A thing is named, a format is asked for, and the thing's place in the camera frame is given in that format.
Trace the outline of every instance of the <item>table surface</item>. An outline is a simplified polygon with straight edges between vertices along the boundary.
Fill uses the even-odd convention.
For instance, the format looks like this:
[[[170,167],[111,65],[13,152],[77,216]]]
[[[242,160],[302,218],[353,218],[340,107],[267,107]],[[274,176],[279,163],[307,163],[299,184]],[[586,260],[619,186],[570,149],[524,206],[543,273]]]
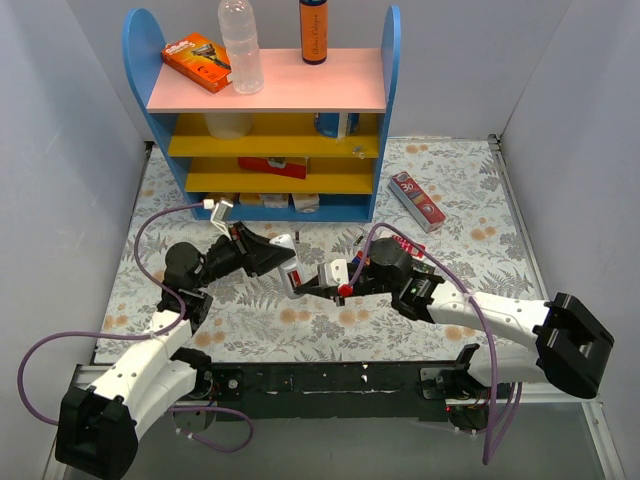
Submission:
[[[487,467],[483,437],[431,430],[403,418],[258,420],[244,450],[225,455],[175,434],[168,415],[142,437],[123,480],[603,480],[579,403],[524,404]],[[217,422],[204,436],[242,441],[241,422]],[[95,480],[67,469],[65,480]]]
[[[534,299],[535,278],[514,226],[509,205],[489,145],[484,141],[423,143],[390,139],[380,181],[374,221],[397,226],[445,262],[474,290],[513,298]],[[447,215],[430,234],[418,226],[389,191],[389,177],[406,170]],[[159,289],[138,271],[133,239],[153,213],[183,204],[182,196],[162,158],[154,149],[133,214],[102,327],[112,333],[136,333],[146,328],[160,299]],[[370,224],[248,222],[260,235],[274,237],[300,232],[297,246],[302,268],[336,258],[351,259],[356,239]],[[145,232],[143,262],[162,279],[164,254],[176,242],[188,241],[205,252],[217,237],[207,222],[189,212],[158,219]],[[235,272],[208,289],[213,304],[207,320],[188,346],[216,362],[371,361],[454,359],[468,343],[486,343],[475,330],[411,322],[390,308],[387,295],[347,299],[338,308],[330,300],[285,297],[276,271],[247,278]],[[94,362],[113,363],[127,342],[100,340]]]

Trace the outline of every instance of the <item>orange box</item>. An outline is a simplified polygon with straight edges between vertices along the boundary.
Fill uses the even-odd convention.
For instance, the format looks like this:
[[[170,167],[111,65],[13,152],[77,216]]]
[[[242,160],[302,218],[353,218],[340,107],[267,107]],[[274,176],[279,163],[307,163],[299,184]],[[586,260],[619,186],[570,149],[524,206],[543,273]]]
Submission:
[[[224,47],[192,33],[162,51],[162,61],[210,92],[229,85],[229,57]]]

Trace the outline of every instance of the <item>pink shelf top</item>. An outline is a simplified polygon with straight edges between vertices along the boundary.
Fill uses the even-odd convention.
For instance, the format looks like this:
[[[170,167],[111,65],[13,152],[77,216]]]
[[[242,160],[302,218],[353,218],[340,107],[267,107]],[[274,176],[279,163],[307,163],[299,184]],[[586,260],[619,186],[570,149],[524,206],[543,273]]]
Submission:
[[[229,85],[211,93],[162,65],[147,110],[182,112],[384,112],[379,48],[329,49],[320,65],[302,61],[299,49],[261,50],[264,88],[240,95]]]

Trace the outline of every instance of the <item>yellow shelf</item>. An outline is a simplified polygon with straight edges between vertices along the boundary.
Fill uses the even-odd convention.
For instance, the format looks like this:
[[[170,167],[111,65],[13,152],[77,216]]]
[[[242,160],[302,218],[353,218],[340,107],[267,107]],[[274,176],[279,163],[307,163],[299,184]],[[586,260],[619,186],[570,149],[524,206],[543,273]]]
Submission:
[[[218,140],[207,131],[204,116],[178,118],[169,155],[172,157],[353,157],[355,148],[377,158],[378,114],[360,114],[355,135],[336,140],[320,135],[312,113],[255,113],[251,133],[237,140]]]
[[[194,158],[187,192],[237,193],[373,193],[374,162],[370,158],[310,158],[307,178],[245,170],[237,158]]]

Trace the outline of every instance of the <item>black metal base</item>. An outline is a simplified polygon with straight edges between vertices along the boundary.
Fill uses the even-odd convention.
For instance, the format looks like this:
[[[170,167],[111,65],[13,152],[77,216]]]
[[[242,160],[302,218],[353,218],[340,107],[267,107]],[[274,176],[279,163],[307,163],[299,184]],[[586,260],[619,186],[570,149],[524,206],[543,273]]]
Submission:
[[[413,417],[447,420],[445,399],[424,397],[420,370],[455,362],[211,364],[218,405],[251,418]],[[235,420],[219,415],[217,420]]]

